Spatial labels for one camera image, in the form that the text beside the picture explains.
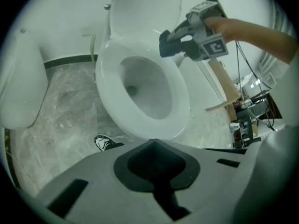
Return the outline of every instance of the toilet seat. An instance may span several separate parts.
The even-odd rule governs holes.
[[[126,92],[118,72],[127,57],[141,56],[160,67],[171,91],[171,111],[164,119],[146,115]],[[125,132],[143,139],[171,140],[189,119],[189,96],[185,81],[171,58],[161,58],[155,49],[131,39],[112,39],[103,44],[96,65],[96,83],[101,100],[116,124]]]

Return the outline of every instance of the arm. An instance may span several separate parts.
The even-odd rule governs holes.
[[[299,48],[298,41],[289,35],[253,23],[221,17],[208,18],[205,23],[216,33],[222,33],[226,42],[251,43],[287,64]]]

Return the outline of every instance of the sneaker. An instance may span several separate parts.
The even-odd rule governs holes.
[[[112,138],[103,134],[96,135],[93,141],[100,151],[105,151],[108,145],[116,143]]]

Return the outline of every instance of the gray plastic surface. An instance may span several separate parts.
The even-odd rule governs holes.
[[[263,143],[249,146],[246,154],[197,149],[171,141],[168,145],[193,156],[200,174],[188,188],[176,191],[178,203],[191,214],[177,223],[242,223],[278,195],[299,160],[299,128],[273,132]],[[116,158],[143,144],[124,145],[93,154],[48,183],[37,199],[48,206],[74,179],[88,181],[66,220],[93,223],[171,223],[151,193],[128,190],[115,176]],[[240,162],[238,168],[218,159]]]

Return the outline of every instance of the marble floor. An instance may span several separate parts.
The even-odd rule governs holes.
[[[11,132],[14,168],[21,187],[35,196],[51,179],[98,152],[99,133],[129,145],[135,139],[110,118],[93,81],[92,63],[47,69],[49,87],[35,123]],[[230,148],[232,136],[225,109],[191,111],[188,127],[174,141],[198,148]]]

